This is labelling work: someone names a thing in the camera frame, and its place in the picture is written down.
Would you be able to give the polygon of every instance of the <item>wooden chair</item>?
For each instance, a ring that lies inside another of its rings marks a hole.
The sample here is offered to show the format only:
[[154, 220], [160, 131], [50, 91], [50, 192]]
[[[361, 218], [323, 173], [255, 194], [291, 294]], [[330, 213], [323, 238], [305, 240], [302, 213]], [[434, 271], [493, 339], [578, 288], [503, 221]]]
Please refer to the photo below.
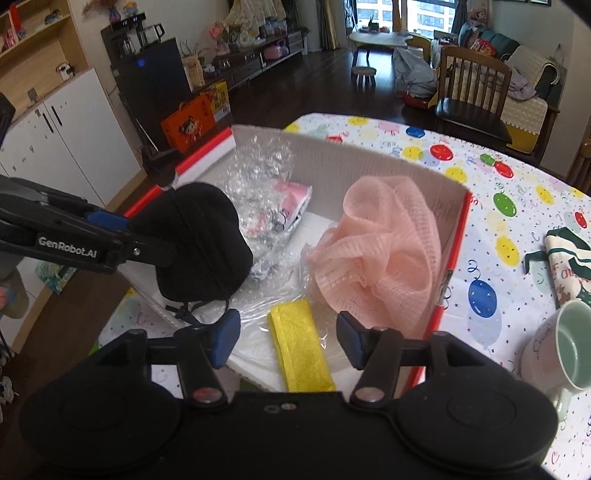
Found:
[[577, 158], [566, 178], [566, 183], [583, 193], [591, 187], [591, 138], [583, 142]]
[[431, 39], [417, 33], [409, 33], [409, 35], [412, 36], [412, 38], [406, 40], [409, 51], [416, 53], [420, 51], [423, 60], [431, 65]]
[[[483, 80], [481, 73], [484, 72], [486, 73]], [[493, 137], [501, 142], [502, 148], [512, 143], [511, 135], [501, 121], [510, 81], [511, 68], [500, 60], [468, 48], [443, 47], [439, 73], [439, 101], [435, 108], [436, 130], [444, 133], [443, 122], [451, 122]], [[501, 91], [495, 95], [497, 83], [501, 85]]]

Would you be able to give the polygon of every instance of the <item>small stool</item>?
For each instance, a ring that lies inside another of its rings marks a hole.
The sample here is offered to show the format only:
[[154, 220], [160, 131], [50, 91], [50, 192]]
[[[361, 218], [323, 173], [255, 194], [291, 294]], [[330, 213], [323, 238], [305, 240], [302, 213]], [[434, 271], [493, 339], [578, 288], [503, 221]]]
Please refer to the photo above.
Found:
[[372, 67], [353, 67], [351, 68], [351, 77], [357, 81], [359, 79], [359, 86], [363, 86], [363, 78], [365, 77], [365, 86], [369, 86], [369, 82], [371, 85], [375, 87], [375, 74], [378, 71], [373, 69]]

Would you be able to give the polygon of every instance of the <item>coffee maker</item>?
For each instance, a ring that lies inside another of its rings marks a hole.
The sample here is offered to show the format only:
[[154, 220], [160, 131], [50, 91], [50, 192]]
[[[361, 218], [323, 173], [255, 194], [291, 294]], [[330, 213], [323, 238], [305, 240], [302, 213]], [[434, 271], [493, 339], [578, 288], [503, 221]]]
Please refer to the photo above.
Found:
[[141, 13], [114, 22], [100, 31], [112, 66], [160, 43], [165, 33], [162, 24], [145, 27], [145, 20], [146, 14]]

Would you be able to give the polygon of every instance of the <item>white mug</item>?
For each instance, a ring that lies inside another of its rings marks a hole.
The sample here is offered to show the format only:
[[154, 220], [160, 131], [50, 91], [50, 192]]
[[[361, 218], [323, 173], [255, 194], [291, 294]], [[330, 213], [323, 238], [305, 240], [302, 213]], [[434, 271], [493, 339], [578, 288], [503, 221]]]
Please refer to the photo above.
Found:
[[573, 394], [591, 388], [591, 307], [570, 300], [536, 331], [521, 357], [521, 378], [544, 393], [563, 421]]

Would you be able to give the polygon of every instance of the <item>yellow balloon print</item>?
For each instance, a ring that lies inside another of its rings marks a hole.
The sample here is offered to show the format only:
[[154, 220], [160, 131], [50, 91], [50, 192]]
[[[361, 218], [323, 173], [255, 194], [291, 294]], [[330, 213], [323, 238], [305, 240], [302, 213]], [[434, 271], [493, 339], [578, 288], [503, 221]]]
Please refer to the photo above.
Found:
[[486, 214], [486, 224], [492, 233], [507, 233], [505, 216], [496, 210], [491, 210]]
[[546, 205], [554, 204], [552, 194], [548, 190], [546, 190], [542, 185], [538, 185], [535, 188], [535, 191], [538, 194], [538, 197], [540, 197], [540, 200], [542, 200], [542, 202], [544, 202]]
[[300, 131], [300, 126], [294, 122], [292, 124], [287, 125], [287, 127], [285, 127], [285, 131], [292, 134], [296, 134]]
[[378, 137], [378, 132], [376, 132], [373, 128], [362, 128], [359, 131], [359, 138], [361, 140], [375, 140]]
[[417, 161], [423, 157], [423, 151], [418, 147], [404, 147], [402, 157], [406, 160]]
[[460, 167], [449, 167], [445, 171], [445, 176], [449, 179], [455, 180], [459, 183], [466, 183], [468, 175]]
[[519, 250], [517, 250], [517, 246], [509, 238], [505, 236], [498, 238], [496, 241], [496, 253], [510, 267], [519, 265]]
[[367, 125], [369, 123], [369, 118], [364, 118], [362, 116], [352, 116], [349, 118], [349, 125], [353, 125], [354, 127], [361, 127], [362, 125]]

